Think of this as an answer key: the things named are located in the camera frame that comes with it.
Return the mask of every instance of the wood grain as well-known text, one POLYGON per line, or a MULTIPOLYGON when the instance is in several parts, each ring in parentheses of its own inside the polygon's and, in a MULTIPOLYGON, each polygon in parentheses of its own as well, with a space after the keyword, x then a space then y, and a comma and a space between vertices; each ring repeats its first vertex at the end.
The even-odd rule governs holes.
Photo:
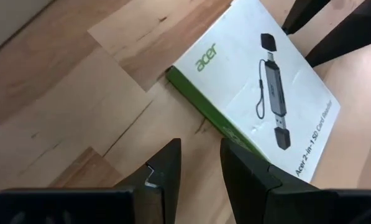
POLYGON ((56 85, 98 44, 87 29, 128 0, 56 0, 0 50, 0 124, 56 85))
POLYGON ((231 206, 219 158, 221 134, 165 79, 148 94, 154 96, 151 105, 104 158, 124 177, 168 141, 181 138, 176 223, 225 223, 231 206))
POLYGON ((50 184, 50 187, 112 187, 119 179, 120 175, 115 168, 89 147, 50 184))
POLYGON ((230 2, 135 0, 89 32, 147 91, 228 8, 230 2))
POLYGON ((89 146, 104 154, 149 102, 113 58, 96 49, 0 125, 0 189, 47 186, 89 146))
POLYGON ((326 71, 319 75, 341 110, 313 184, 356 188, 371 146, 371 45, 327 63, 318 66, 326 71))

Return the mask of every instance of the wooden floor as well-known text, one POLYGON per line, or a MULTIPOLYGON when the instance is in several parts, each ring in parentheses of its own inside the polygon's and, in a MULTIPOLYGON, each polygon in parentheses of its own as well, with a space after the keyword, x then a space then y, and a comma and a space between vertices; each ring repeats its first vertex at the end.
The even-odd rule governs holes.
MULTIPOLYGON (((290 39, 306 55, 362 1, 332 1, 290 39)), ((234 223, 222 136, 163 76, 230 2, 52 3, 0 50, 0 189, 109 187, 181 138, 176 222, 234 223)), ((262 2, 282 24, 294 0, 262 2)), ((315 69, 342 109, 313 184, 371 188, 371 45, 315 69)))

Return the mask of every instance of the black plastic part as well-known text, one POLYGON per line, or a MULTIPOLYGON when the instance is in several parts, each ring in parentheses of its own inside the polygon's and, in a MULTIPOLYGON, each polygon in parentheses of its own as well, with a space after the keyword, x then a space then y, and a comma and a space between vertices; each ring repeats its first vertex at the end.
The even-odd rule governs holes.
POLYGON ((290 142, 290 132, 287 129, 282 129, 279 127, 275 128, 275 137, 277 139, 278 146, 286 150, 287 148, 290 147, 291 142, 290 142))
POLYGON ((287 114, 285 93, 283 92, 280 69, 273 61, 265 62, 265 74, 267 77, 267 88, 270 97, 271 110, 278 116, 287 114))
POLYGON ((237 224, 371 224, 371 190, 319 190, 228 139, 221 166, 237 224))
POLYGON ((371 0, 364 1, 306 56, 315 67, 371 44, 371 0))
POLYGON ((301 29, 330 0, 296 0, 290 9, 282 29, 286 34, 294 34, 301 29))
POLYGON ((263 223, 268 191, 281 186, 267 175, 270 164, 229 139, 221 140, 220 154, 236 223, 263 223))
POLYGON ((261 46, 265 50, 269 50, 271 52, 277 51, 277 45, 275 43, 275 38, 271 34, 261 34, 261 46))
POLYGON ((9 189, 0 192, 0 223, 174 224, 181 140, 173 139, 111 189, 9 189))

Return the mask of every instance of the acer box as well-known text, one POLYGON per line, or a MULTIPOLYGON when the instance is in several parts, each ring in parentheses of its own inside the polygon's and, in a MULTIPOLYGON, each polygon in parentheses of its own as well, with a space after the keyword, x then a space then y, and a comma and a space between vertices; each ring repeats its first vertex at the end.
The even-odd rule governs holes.
POLYGON ((311 181, 340 105, 258 0, 232 2, 167 78, 225 136, 311 181))

